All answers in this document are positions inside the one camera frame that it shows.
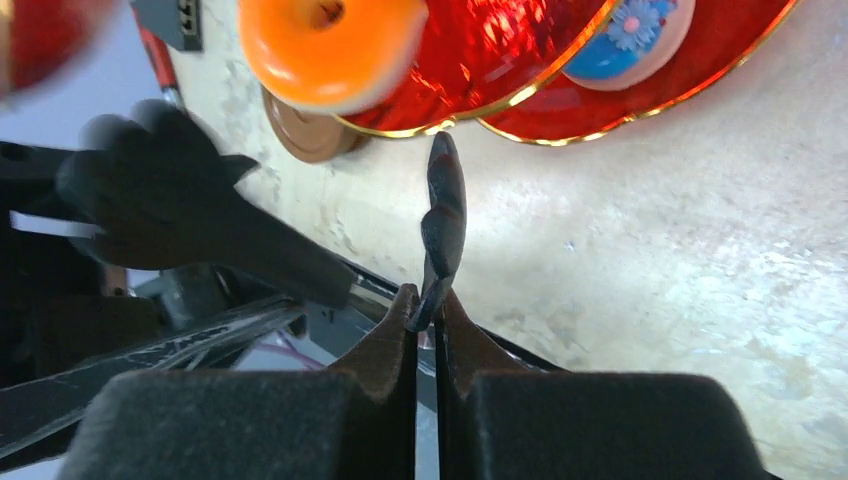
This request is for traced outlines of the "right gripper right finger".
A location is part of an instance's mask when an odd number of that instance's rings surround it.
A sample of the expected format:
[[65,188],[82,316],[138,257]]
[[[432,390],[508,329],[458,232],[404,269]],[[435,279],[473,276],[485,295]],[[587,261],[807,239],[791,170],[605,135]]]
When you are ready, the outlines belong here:
[[435,323],[445,479],[764,479],[736,403],[673,373],[526,368],[455,294]]

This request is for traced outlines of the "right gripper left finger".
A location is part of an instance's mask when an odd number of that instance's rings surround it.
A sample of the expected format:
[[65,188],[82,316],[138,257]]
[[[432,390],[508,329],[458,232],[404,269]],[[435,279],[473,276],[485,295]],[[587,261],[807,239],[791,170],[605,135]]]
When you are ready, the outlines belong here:
[[94,398],[62,479],[410,479],[419,302],[316,371],[136,371]]

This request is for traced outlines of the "black serving tongs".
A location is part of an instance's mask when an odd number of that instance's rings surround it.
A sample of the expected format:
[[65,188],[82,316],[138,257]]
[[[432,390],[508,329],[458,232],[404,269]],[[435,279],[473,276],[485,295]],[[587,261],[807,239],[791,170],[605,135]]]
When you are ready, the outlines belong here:
[[102,115],[59,168],[59,196],[96,231],[95,259],[138,270],[222,265],[299,299],[344,308],[356,273],[237,190],[229,157],[190,114],[161,100]]

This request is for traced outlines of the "red three-tier cake stand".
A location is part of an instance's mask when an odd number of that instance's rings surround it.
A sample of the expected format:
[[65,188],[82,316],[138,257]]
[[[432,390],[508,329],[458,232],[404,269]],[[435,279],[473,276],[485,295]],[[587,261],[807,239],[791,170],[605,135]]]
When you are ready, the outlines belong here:
[[343,116],[365,135],[410,138],[462,120],[520,142],[562,146],[599,138],[709,88],[794,9],[791,1],[655,2],[647,78],[592,82],[573,66],[623,21],[624,1],[432,1],[418,58],[381,104]]

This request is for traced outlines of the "yellow frosted donut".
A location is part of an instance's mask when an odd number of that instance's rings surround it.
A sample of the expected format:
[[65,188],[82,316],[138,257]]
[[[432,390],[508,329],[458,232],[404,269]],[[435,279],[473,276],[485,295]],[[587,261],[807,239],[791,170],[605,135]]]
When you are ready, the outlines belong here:
[[283,103],[307,113],[358,113],[405,79],[429,10],[423,1],[242,1],[248,66]]

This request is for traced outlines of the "blue frosted donut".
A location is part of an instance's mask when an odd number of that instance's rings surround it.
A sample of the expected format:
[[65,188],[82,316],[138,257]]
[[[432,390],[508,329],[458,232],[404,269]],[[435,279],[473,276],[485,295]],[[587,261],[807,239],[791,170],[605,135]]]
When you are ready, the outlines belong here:
[[595,91],[621,91],[656,73],[675,55],[691,27],[695,0],[621,2],[599,31],[562,69]]

